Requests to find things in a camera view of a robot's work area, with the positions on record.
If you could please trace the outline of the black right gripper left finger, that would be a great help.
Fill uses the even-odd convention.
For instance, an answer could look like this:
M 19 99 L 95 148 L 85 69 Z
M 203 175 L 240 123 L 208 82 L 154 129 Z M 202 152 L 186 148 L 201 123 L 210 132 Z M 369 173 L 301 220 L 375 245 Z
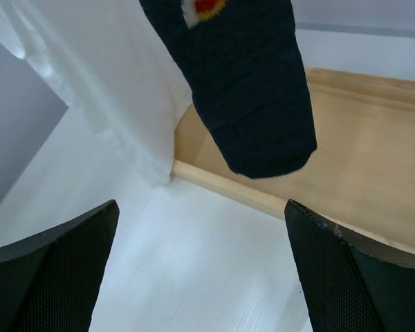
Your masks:
M 110 200 L 0 247 L 0 331 L 88 331 L 119 213 Z

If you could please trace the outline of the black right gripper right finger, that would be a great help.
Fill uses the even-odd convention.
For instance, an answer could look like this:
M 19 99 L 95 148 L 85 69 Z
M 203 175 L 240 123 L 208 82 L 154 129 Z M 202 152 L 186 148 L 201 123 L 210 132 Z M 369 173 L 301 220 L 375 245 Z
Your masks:
M 415 331 L 414 254 L 294 200 L 284 216 L 314 331 Z

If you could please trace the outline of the dark navy sock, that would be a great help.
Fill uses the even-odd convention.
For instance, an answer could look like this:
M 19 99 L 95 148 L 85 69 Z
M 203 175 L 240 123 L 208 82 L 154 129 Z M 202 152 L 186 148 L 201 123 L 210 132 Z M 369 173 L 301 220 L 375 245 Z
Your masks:
M 317 149 L 289 1 L 142 1 L 229 169 L 296 172 Z

